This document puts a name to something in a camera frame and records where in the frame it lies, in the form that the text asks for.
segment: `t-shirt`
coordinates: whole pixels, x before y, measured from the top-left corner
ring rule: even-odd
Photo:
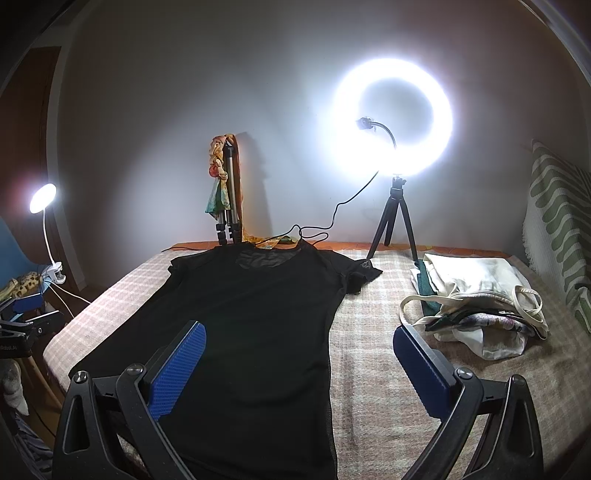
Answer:
[[[370,260],[225,245],[172,260],[170,278],[70,372],[119,375],[189,321],[207,344],[160,426],[196,478],[333,480],[329,329],[347,293],[380,275]]]

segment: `illuminated ring light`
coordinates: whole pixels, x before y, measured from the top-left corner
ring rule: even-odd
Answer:
[[[389,139],[371,130],[361,131],[355,121],[367,112],[359,110],[364,91],[371,84],[385,79],[401,79],[417,87],[431,103],[431,131],[419,143],[394,147]],[[378,166],[384,173],[401,176],[418,173],[435,162],[447,146],[452,134],[452,109],[443,89],[427,72],[403,60],[370,60],[354,68],[343,79],[333,103],[333,125],[339,137],[339,161],[359,171],[359,163],[368,171]]]

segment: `striped cushion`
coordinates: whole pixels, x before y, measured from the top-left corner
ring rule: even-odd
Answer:
[[[531,201],[540,210],[566,304],[591,334],[591,174],[534,140]]]

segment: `metal bolt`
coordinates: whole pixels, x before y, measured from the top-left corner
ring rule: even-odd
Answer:
[[[74,375],[74,382],[76,383],[84,383],[88,380],[88,374],[84,371],[76,372]]]
[[[472,370],[470,370],[469,368],[466,367],[460,367],[456,370],[457,376],[460,378],[463,378],[464,380],[470,380],[473,376],[474,373],[472,373]]]
[[[515,385],[523,387],[525,385],[525,378],[521,375],[513,375],[513,382],[515,382]]]
[[[144,371],[144,366],[142,364],[131,364],[129,367],[127,367],[127,369],[125,371],[127,372],[128,375],[131,375],[132,377],[136,377],[137,375],[139,375],[141,372]]]

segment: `wooden door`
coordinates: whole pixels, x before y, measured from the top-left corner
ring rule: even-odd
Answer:
[[[32,214],[29,202],[48,181],[47,105],[59,52],[60,47],[30,49],[0,96],[0,216],[24,254],[38,264],[50,260],[42,214]],[[55,261],[63,263],[64,286],[78,294],[51,206],[47,208],[47,237]]]

